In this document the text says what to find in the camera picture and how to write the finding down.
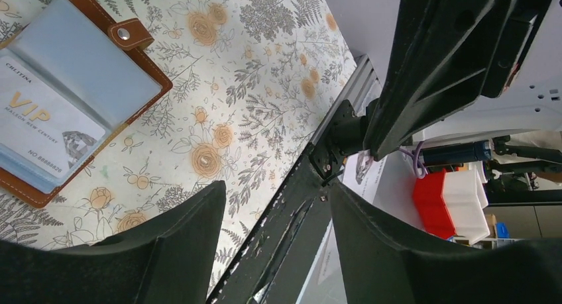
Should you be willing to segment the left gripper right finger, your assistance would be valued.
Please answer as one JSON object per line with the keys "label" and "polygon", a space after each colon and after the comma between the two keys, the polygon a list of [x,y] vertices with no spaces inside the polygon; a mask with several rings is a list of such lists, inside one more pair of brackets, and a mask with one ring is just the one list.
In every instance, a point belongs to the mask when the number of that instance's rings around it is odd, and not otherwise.
{"label": "left gripper right finger", "polygon": [[440,239],[337,184],[329,194],[349,303],[560,303],[561,240],[481,250]]}

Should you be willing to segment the white credit card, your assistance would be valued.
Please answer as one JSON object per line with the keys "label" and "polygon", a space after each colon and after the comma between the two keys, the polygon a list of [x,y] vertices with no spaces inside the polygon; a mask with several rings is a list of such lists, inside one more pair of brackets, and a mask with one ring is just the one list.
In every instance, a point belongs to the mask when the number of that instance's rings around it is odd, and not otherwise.
{"label": "white credit card", "polygon": [[60,183],[107,130],[10,55],[1,57],[1,167]]}

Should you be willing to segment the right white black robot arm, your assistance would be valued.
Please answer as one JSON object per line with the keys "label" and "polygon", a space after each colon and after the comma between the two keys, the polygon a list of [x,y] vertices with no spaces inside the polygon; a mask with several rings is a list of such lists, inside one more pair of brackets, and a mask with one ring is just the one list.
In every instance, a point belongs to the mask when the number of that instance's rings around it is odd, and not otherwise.
{"label": "right white black robot arm", "polygon": [[382,86],[364,116],[337,116],[337,154],[561,130],[561,0],[327,2]]}

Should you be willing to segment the brown leather card holder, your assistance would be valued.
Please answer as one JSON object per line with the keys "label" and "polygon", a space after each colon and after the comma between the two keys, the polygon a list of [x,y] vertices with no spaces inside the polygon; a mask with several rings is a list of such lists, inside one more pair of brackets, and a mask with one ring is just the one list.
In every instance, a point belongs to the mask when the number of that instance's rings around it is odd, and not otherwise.
{"label": "brown leather card holder", "polygon": [[153,37],[138,19],[117,22],[96,0],[52,0],[1,45],[80,111],[106,128],[96,149],[60,183],[21,179],[1,167],[1,188],[47,205],[125,127],[172,88],[147,56]]}

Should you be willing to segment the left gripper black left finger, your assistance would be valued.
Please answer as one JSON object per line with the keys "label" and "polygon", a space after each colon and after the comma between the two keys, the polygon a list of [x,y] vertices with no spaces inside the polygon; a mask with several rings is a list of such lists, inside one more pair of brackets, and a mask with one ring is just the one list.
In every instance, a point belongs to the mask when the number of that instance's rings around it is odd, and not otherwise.
{"label": "left gripper black left finger", "polygon": [[204,303],[226,201],[215,181],[94,245],[1,243],[2,303]]}

